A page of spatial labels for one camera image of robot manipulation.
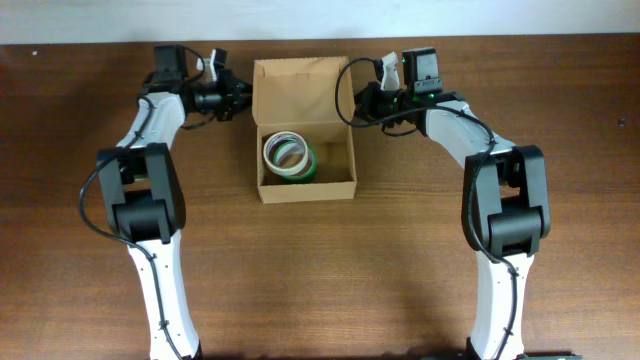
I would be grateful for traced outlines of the brown cardboard box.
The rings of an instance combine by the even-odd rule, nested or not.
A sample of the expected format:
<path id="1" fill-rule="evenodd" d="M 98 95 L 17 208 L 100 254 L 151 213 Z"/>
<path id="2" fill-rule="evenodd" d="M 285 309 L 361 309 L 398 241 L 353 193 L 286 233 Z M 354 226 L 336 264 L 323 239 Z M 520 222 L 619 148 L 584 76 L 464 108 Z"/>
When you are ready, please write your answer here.
<path id="1" fill-rule="evenodd" d="M 342 119 L 355 104 L 348 58 L 309 57 L 254 63 L 252 116 L 257 125 L 257 189 L 265 204 L 352 199 L 357 186 L 352 129 Z M 311 181 L 273 173 L 265 145 L 283 131 L 305 140 L 317 159 Z"/>

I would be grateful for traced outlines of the green tape roll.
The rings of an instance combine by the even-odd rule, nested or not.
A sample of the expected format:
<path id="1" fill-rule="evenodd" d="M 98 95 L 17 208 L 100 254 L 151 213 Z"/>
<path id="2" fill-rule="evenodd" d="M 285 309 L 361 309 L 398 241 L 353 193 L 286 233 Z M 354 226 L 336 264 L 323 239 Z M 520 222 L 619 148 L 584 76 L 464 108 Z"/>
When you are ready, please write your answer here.
<path id="1" fill-rule="evenodd" d="M 308 146 L 307 154 L 307 162 L 300 172 L 294 175 L 281 175 L 281 178 L 285 182 L 291 184 L 306 184 L 314 180 L 317 168 L 316 153 L 311 146 Z M 285 167 L 296 165 L 303 157 L 304 150 L 300 144 L 294 141 L 286 141 L 276 148 L 272 161 L 279 167 Z"/>

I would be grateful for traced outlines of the beige masking tape roll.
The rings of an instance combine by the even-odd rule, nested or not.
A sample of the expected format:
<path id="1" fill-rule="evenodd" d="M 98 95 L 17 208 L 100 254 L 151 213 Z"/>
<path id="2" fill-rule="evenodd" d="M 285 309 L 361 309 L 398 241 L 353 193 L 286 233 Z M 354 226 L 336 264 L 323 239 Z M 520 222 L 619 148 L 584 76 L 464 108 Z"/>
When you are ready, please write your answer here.
<path id="1" fill-rule="evenodd" d="M 280 176 L 301 173 L 308 164 L 310 149 L 298 133 L 282 131 L 272 134 L 262 150 L 266 166 Z"/>

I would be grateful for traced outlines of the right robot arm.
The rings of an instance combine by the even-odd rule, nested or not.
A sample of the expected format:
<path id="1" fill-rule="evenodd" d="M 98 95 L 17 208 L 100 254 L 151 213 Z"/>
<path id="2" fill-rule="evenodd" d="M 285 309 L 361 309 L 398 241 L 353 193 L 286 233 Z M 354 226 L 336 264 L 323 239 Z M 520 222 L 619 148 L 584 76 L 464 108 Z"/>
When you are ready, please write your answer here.
<path id="1" fill-rule="evenodd" d="M 526 359 L 522 315 L 528 275 L 551 213 L 543 152 L 501 137 L 465 98 L 443 87 L 434 48 L 372 60 L 376 78 L 345 124 L 394 137 L 394 126 L 442 146 L 464 171 L 461 225 L 478 269 L 477 308 L 461 359 Z"/>

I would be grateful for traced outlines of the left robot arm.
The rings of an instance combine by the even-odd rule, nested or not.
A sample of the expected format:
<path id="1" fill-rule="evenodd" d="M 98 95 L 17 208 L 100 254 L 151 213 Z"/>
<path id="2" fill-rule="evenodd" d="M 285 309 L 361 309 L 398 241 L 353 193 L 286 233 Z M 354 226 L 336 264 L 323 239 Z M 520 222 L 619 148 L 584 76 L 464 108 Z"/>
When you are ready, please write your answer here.
<path id="1" fill-rule="evenodd" d="M 199 359 L 202 346 L 191 319 L 181 268 L 186 205 L 171 147 L 191 114 L 202 125 L 224 122 L 251 104 L 252 86 L 226 68 L 215 48 L 196 58 L 189 73 L 184 45 L 154 49 L 154 70 L 138 93 L 136 117 L 124 138 L 97 155 L 91 178 L 99 181 L 109 229 L 124 244 L 138 273 L 150 331 L 152 359 Z"/>

